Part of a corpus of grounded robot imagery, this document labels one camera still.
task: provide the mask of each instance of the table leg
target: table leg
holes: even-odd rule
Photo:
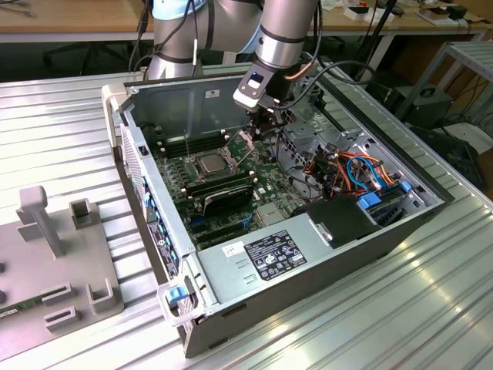
[[[471,41],[481,41],[483,37],[485,37],[485,32],[477,33],[472,37]],[[445,75],[441,78],[437,87],[445,91],[448,88],[448,85],[450,84],[451,80],[454,78],[455,74],[461,68],[461,66],[462,63],[455,61],[454,64],[452,64],[452,67],[450,67],[447,73],[445,73]]]
[[[223,64],[230,65],[236,63],[236,53],[235,52],[224,52]]]
[[[394,34],[392,33],[389,33],[388,35],[382,37],[382,40],[378,43],[378,46],[375,49],[375,53],[373,54],[373,56],[370,59],[370,62],[368,63],[371,68],[375,70],[378,68],[382,59],[385,56],[385,53],[387,53],[388,48],[391,46],[392,40],[394,40]],[[371,73],[366,70],[364,71],[361,79],[364,81],[365,79],[369,79],[370,77],[371,77]]]
[[[423,75],[420,77],[416,85],[414,85],[413,89],[407,95],[407,98],[403,103],[401,104],[401,107],[397,110],[395,113],[395,116],[397,119],[402,120],[404,116],[407,113],[407,110],[413,103],[413,101],[418,97],[418,94],[421,92],[423,89],[424,85],[430,80],[430,78],[433,76],[433,73],[437,70],[437,68],[440,66],[440,64],[444,61],[445,56],[447,55],[448,51],[448,44],[445,43],[443,44],[442,47],[440,47],[440,50],[438,50],[437,55],[433,58],[431,61],[430,65],[426,68],[426,70],[423,72]]]

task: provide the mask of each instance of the robotic arm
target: robotic arm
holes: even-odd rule
[[[198,49],[255,50],[257,59],[233,97],[251,112],[272,106],[266,88],[298,62],[317,3],[265,0],[262,11],[261,0],[154,1],[155,55],[147,78],[191,76]]]
[[[273,105],[273,97],[265,93],[267,85],[276,73],[283,75],[297,63],[316,7],[317,0],[265,1],[257,60],[233,95],[238,104],[249,111]]]

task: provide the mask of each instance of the orange wire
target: orange wire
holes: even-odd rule
[[[344,169],[342,168],[342,166],[339,162],[337,162],[337,167],[339,168],[339,171],[342,173],[342,176],[346,180],[347,189],[350,191],[351,190],[351,182],[349,181],[349,177],[347,177],[347,174],[344,172]]]
[[[304,75],[307,72],[308,69],[311,68],[312,65],[313,65],[313,63],[309,62],[308,64],[306,64],[302,69],[300,69],[295,74],[293,74],[291,76],[284,76],[284,78],[287,79],[288,81],[293,81],[294,79],[299,79],[302,75]]]
[[[358,154],[358,153],[352,153],[352,152],[342,152],[342,153],[339,153],[340,156],[346,156],[348,158],[351,158],[353,156],[361,156],[363,158],[366,158],[368,160],[373,160],[374,162],[379,162],[379,160],[377,160],[376,158],[373,158],[372,156],[367,156],[366,154]],[[377,168],[377,172],[382,176],[382,178],[384,179],[385,183],[387,185],[392,185],[394,183],[394,181],[387,175],[387,171],[385,171],[385,167],[384,165],[380,165],[381,167],[381,170],[379,168]]]

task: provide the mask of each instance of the warning label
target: warning label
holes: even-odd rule
[[[286,230],[247,244],[245,250],[266,281],[307,262]]]

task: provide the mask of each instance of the blue tab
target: blue tab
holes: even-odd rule
[[[170,304],[174,304],[177,301],[181,301],[188,297],[188,289],[185,286],[178,286],[175,288],[171,288],[166,291],[166,299]]]
[[[144,195],[144,206],[148,207],[150,205],[150,202],[151,202],[151,193],[147,192]]]
[[[366,210],[367,208],[370,208],[371,206],[374,206],[375,204],[379,204],[381,201],[382,201],[382,199],[380,199],[377,194],[368,193],[368,194],[362,195],[360,197],[360,200],[358,201],[358,203]]]
[[[413,187],[411,186],[411,184],[410,184],[410,183],[408,183],[407,181],[402,181],[402,182],[401,182],[401,187],[402,187],[402,189],[404,189],[404,191],[405,191],[406,193],[409,193],[409,192],[411,191],[411,189],[413,188]]]

